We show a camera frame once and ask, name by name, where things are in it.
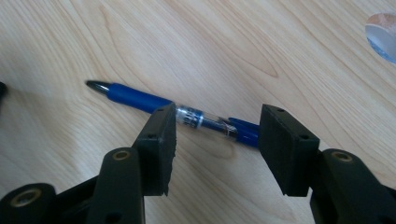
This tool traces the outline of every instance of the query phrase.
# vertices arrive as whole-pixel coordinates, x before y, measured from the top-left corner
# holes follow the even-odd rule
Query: light wood surface
[[[119,82],[225,118],[285,108],[321,140],[396,188],[396,67],[370,48],[378,1],[16,1],[0,4],[0,197],[57,192],[98,174],[148,114],[87,79]],[[168,197],[147,223],[313,223],[309,198],[283,196],[258,150],[177,129]]]

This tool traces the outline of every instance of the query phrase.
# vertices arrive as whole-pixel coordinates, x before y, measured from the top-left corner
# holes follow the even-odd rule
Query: transparent pen barrel
[[[194,129],[207,128],[232,138],[238,135],[227,119],[185,105],[177,105],[176,121]]]

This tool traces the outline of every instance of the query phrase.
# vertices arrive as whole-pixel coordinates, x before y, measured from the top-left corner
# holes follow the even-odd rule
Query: pen grip
[[[172,101],[137,91],[130,87],[113,83],[108,87],[107,98],[119,104],[128,105],[152,114],[157,108],[169,105]]]

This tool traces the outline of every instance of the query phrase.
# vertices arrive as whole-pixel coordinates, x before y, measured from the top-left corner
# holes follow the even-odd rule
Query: pen clip
[[[258,147],[259,125],[236,118],[228,118],[228,120],[238,131],[237,142],[255,148]]]

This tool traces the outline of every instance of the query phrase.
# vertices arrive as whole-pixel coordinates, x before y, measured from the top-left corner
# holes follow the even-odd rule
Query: blue pen
[[[118,83],[87,81],[87,86],[106,95],[111,101],[128,105],[148,113],[169,105],[172,101],[137,91]],[[258,147],[259,126],[241,119],[224,119],[204,111],[177,104],[176,121],[194,129],[207,128],[222,133],[242,144]]]

